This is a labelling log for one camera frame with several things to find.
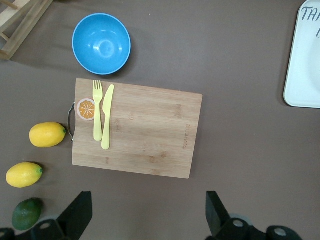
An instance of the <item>white tray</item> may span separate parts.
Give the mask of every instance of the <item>white tray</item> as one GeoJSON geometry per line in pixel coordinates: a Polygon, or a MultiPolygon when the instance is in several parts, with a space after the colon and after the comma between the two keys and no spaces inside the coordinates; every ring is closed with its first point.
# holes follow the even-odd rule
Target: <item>white tray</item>
{"type": "Polygon", "coordinates": [[[320,0],[299,9],[283,96],[293,107],[320,108],[320,0]]]}

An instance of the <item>wooden frame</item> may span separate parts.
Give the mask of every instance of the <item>wooden frame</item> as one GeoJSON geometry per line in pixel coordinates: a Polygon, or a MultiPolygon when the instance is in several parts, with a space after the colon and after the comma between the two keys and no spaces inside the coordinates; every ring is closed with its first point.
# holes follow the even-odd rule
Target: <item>wooden frame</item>
{"type": "Polygon", "coordinates": [[[16,0],[11,3],[0,0],[0,3],[8,6],[0,13],[0,37],[6,40],[6,44],[0,49],[0,59],[12,58],[52,2],[53,0],[16,0]],[[4,31],[23,15],[24,19],[12,36],[6,36],[4,31]]]}

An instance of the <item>brown table surface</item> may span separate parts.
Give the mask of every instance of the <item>brown table surface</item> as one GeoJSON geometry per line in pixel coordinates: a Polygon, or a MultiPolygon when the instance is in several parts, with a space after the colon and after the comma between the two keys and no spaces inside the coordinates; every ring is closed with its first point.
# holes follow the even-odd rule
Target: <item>brown table surface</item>
{"type": "Polygon", "coordinates": [[[83,240],[203,240],[206,191],[265,232],[282,225],[320,236],[320,110],[288,106],[284,85],[304,0],[55,0],[10,61],[0,61],[0,224],[12,227],[21,201],[38,197],[56,217],[91,191],[83,240]],[[99,76],[74,57],[78,22],[108,13],[127,27],[132,51],[117,73],[99,76]],[[190,179],[72,165],[69,136],[36,148],[37,123],[67,124],[76,78],[203,94],[190,179]],[[14,188],[13,165],[44,167],[14,188]]]}

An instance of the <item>cutting board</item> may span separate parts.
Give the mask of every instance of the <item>cutting board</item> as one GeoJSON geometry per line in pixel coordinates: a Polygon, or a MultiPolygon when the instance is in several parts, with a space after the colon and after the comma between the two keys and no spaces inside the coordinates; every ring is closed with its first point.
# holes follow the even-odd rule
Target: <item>cutting board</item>
{"type": "MultiPolygon", "coordinates": [[[[190,177],[203,96],[197,93],[101,81],[103,95],[113,84],[110,148],[94,140],[94,121],[75,107],[72,164],[165,177],[190,177]]],[[[93,99],[93,80],[76,79],[75,106],[93,99]]],[[[105,122],[102,111],[101,122],[105,122]]]]}

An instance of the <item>orange slice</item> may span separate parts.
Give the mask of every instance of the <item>orange slice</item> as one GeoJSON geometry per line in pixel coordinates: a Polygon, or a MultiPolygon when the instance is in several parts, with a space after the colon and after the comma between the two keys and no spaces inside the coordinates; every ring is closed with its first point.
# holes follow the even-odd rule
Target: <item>orange slice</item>
{"type": "Polygon", "coordinates": [[[76,112],[83,120],[93,120],[95,118],[95,102],[90,98],[80,100],[77,104],[76,112]]]}

